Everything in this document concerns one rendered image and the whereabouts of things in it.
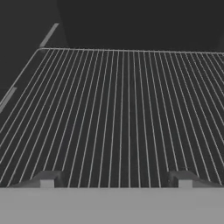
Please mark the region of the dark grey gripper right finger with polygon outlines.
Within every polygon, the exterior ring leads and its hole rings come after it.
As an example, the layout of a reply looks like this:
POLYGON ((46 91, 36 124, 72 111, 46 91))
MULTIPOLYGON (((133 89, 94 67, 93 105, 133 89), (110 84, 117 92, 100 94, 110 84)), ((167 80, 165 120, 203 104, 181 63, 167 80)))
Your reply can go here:
POLYGON ((191 171, 169 171, 167 186, 177 188, 221 188, 220 184, 199 178, 191 171))

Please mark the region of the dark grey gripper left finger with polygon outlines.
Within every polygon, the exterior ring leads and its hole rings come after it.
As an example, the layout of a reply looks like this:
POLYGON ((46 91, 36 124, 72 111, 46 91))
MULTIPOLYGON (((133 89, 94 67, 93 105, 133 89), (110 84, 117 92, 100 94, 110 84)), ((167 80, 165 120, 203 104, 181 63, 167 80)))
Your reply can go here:
POLYGON ((41 171, 30 180, 12 185, 13 188, 56 188, 64 186, 62 171, 41 171))

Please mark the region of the dark grey toaster oven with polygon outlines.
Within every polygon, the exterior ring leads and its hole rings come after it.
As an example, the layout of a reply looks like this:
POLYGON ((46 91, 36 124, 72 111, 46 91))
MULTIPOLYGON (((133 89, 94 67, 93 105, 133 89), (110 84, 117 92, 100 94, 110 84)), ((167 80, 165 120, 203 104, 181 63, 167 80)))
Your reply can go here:
POLYGON ((0 0, 0 100, 42 46, 224 52, 224 0, 0 0))

